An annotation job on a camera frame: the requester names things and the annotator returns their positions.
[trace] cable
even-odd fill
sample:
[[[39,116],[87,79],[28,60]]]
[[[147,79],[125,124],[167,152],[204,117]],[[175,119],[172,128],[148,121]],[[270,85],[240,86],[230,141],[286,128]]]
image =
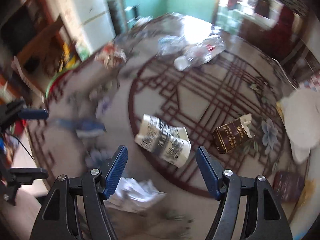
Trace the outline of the cable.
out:
[[[32,155],[30,154],[30,152],[27,150],[27,148],[23,145],[23,143],[19,140],[19,138],[17,136],[10,134],[10,133],[7,133],[7,132],[6,132],[6,134],[12,136],[13,138],[16,138],[18,140],[18,142],[22,145],[22,147],[26,150],[26,152],[31,157],[31,159],[34,160]]]
[[[271,58],[271,59],[273,59],[275,62],[277,62],[277,64],[278,64],[279,67],[281,68],[284,76],[285,76],[285,77],[287,78],[287,80],[289,81],[290,85],[292,85],[292,87],[293,87],[295,90],[297,90],[297,88],[296,88],[296,87],[291,83],[291,81],[289,80],[287,74],[285,73],[285,71],[284,71],[284,69],[282,68],[282,66],[280,65],[280,63],[279,63],[276,59],[274,59],[274,58]]]

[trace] green wall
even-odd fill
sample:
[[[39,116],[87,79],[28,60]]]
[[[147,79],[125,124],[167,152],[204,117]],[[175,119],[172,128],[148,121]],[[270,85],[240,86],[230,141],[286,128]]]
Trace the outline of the green wall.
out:
[[[166,13],[181,13],[211,22],[216,0],[124,0],[124,6],[139,5],[139,15],[156,18]],[[127,20],[132,12],[126,12]]]
[[[216,0],[167,0],[168,13],[181,13],[211,22]]]
[[[138,13],[142,17],[156,18],[166,13],[181,13],[211,22],[216,0],[124,0],[125,7],[139,5]],[[133,19],[133,12],[126,11],[127,20]],[[216,24],[223,30],[237,34],[241,26],[243,13],[239,10],[229,11],[219,7]],[[134,21],[128,24],[131,28]]]
[[[124,0],[124,8],[134,5],[139,5],[138,13],[142,17],[156,18],[167,13],[167,0]],[[127,20],[130,20],[132,15],[126,14]]]

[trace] refrigerator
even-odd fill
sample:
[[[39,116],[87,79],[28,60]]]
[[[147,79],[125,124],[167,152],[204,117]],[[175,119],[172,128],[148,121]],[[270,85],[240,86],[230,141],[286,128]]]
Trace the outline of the refrigerator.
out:
[[[55,0],[70,35],[94,53],[115,37],[107,0]]]

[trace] metal screw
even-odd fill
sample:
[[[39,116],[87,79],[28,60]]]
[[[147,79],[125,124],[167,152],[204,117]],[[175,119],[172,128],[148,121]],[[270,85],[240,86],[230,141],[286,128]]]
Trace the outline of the metal screw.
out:
[[[225,170],[223,173],[226,176],[231,176],[233,174],[233,171],[232,170]]]
[[[263,175],[259,175],[259,176],[258,176],[258,180],[260,180],[260,181],[265,181],[265,180],[266,180],[266,177],[263,176]]]
[[[58,181],[64,181],[66,179],[66,176],[65,175],[60,175],[58,177]]]
[[[91,175],[97,175],[97,174],[99,174],[99,172],[100,171],[98,169],[93,169],[90,171]]]

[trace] plastic bag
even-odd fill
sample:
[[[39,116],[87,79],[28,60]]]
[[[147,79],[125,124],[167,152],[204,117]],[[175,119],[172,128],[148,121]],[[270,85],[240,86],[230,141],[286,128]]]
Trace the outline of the plastic bag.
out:
[[[165,197],[166,193],[158,191],[151,180],[137,182],[121,177],[115,193],[105,201],[106,207],[126,212],[137,213],[148,209]]]
[[[164,36],[158,41],[158,56],[178,53],[187,45],[184,37]]]
[[[182,71],[188,67],[198,67],[212,60],[226,49],[225,42],[220,35],[211,35],[204,41],[189,48],[181,57],[177,57],[174,66]]]

